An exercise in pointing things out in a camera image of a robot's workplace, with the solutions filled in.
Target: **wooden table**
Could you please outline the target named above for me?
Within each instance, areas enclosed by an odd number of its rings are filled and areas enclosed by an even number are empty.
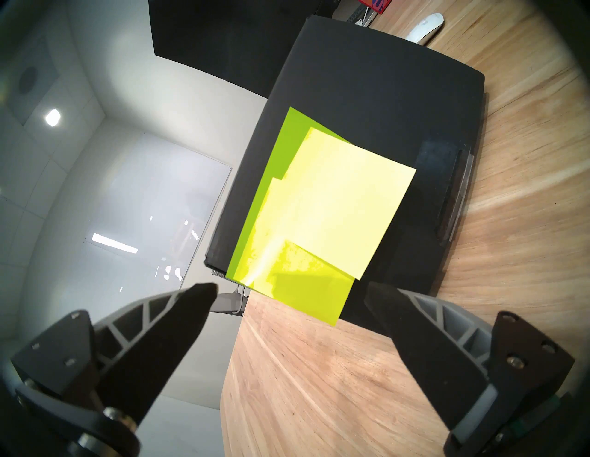
[[[492,323],[510,309],[584,362],[590,327],[590,101],[540,12],[518,0],[393,1],[372,27],[486,76],[473,184],[438,296]],[[441,455],[447,430],[387,338],[252,294],[221,397],[227,456]]]

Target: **white wall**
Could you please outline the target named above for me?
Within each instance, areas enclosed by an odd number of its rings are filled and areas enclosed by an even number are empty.
[[[19,315],[22,339],[32,338],[72,309],[86,307],[68,300],[69,278],[97,203],[140,135],[134,127],[105,119],[68,174],[29,265]],[[90,311],[94,320],[103,317],[101,310]]]
[[[224,457],[219,410],[159,396],[137,429],[140,457]]]
[[[148,0],[70,0],[72,33],[108,116],[232,167],[228,184],[189,268],[184,286],[216,282],[203,260],[238,165],[266,99],[202,71],[156,57]]]
[[[0,67],[0,80],[10,81],[0,97],[0,338],[10,338],[17,328],[22,285],[44,221],[104,113],[78,60],[62,0],[28,32],[11,61]],[[10,107],[27,103],[27,96],[18,93],[18,80],[29,67],[37,69],[34,87],[47,80],[48,90],[21,124]],[[55,127],[44,119],[52,109],[61,114]]]
[[[88,309],[96,322],[120,307],[120,304],[100,297],[81,301],[78,297],[84,297],[84,293],[99,295],[99,292],[91,291],[90,286],[80,291],[76,287],[79,284],[72,282],[77,278],[84,248],[82,240],[87,235],[97,205],[141,134],[142,131],[135,127],[105,119],[69,173],[31,258],[20,309],[19,334],[22,340],[29,340],[76,308]],[[202,271],[205,273],[201,282],[215,278],[208,269],[202,267]],[[185,280],[185,287],[193,284],[187,282]],[[172,375],[164,394],[218,409],[240,321],[241,318],[231,315],[211,314],[199,339]]]

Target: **yellow-green sheet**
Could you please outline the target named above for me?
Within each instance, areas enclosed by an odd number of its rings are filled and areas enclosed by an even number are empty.
[[[248,216],[246,217],[242,231],[240,232],[240,237],[235,245],[234,254],[231,257],[231,262],[226,273],[228,278],[237,281],[237,279],[234,278],[235,270],[242,254],[244,253],[246,241],[248,241],[254,222],[258,217],[258,212],[260,211],[262,201],[268,191],[271,179],[274,177],[282,179],[284,177],[291,161],[295,157],[295,154],[297,154],[297,149],[299,149],[307,132],[309,132],[310,127],[346,141],[336,133],[315,122],[310,117],[305,116],[305,114],[300,113],[294,108],[289,108],[283,121],[283,125],[281,126],[281,130],[278,133],[277,141],[275,142],[271,155],[268,158],[268,163],[266,164],[262,178],[260,178],[258,189],[252,200],[252,205],[250,205],[250,210],[248,210]]]
[[[285,237],[360,279],[415,172],[311,128],[282,180]]]
[[[272,178],[233,278],[335,325],[354,278],[284,236],[294,201],[291,189]]]

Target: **screw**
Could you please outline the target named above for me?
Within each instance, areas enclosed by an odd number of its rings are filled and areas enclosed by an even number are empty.
[[[137,424],[135,423],[135,421],[119,409],[107,406],[106,408],[104,408],[103,414],[107,416],[109,419],[119,421],[133,433],[135,433],[135,430],[137,430]]]
[[[543,343],[541,349],[549,354],[555,354],[555,346],[549,343]]]
[[[508,362],[508,365],[517,370],[522,370],[525,367],[525,363],[520,357],[509,356],[506,361]]]
[[[37,387],[37,385],[35,384],[35,381],[33,381],[33,379],[31,379],[31,378],[26,379],[25,385],[26,385],[26,387],[30,387],[31,389],[39,390],[39,387]]]

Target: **white mouse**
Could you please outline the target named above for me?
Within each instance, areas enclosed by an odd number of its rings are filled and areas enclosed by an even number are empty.
[[[434,13],[422,19],[419,24],[408,34],[406,40],[412,43],[425,45],[430,38],[443,25],[444,18],[440,13]]]

